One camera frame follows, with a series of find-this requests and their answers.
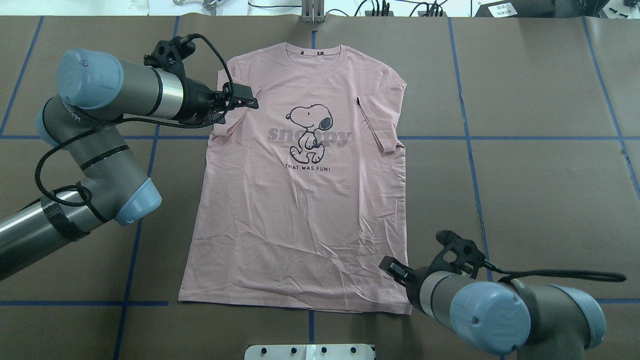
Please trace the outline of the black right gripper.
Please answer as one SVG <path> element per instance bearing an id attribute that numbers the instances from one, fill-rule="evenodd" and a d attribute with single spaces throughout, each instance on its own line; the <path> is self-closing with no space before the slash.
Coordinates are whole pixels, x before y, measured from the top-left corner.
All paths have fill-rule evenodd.
<path id="1" fill-rule="evenodd" d="M 406 290 L 407 299 L 414 308 L 427 308 L 430 293 L 425 287 L 427 278 L 435 270 L 431 265 L 410 268 L 393 256 L 385 255 L 378 267 Z"/>

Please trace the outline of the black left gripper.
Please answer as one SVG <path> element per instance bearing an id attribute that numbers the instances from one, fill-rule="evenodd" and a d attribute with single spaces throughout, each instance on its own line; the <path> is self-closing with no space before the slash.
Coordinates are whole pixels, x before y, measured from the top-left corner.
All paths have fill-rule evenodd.
<path id="1" fill-rule="evenodd" d="M 203 82 L 182 80 L 183 101 L 177 113 L 182 126 L 208 126 L 226 122 L 226 113 L 240 108 L 258 109 L 253 90 L 237 82 L 227 81 L 222 90 L 208 88 Z"/>

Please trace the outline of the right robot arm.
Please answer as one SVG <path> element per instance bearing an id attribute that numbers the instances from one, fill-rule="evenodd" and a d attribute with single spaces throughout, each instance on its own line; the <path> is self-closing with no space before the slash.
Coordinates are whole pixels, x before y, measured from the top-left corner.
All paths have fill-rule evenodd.
<path id="1" fill-rule="evenodd" d="M 489 354 L 519 360 L 584 360 L 604 340 L 607 321 L 587 292 L 562 285 L 480 281 L 450 271 L 412 269 L 384 256 L 379 268 L 411 305 Z"/>

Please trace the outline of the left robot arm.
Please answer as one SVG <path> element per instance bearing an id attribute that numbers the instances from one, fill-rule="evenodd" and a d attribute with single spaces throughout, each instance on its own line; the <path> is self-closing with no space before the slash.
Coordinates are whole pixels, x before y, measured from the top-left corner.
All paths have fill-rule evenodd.
<path id="1" fill-rule="evenodd" d="M 22 271 L 110 221 L 134 224 L 162 196 L 130 150 L 118 125 L 146 122 L 182 129 L 222 124 L 226 112 L 258 108 L 258 89 L 225 69 L 222 89 L 185 72 L 193 43 L 160 41 L 142 64 L 74 48 L 61 59 L 57 94 L 36 117 L 52 148 L 38 162 L 41 198 L 1 223 L 1 278 Z"/>

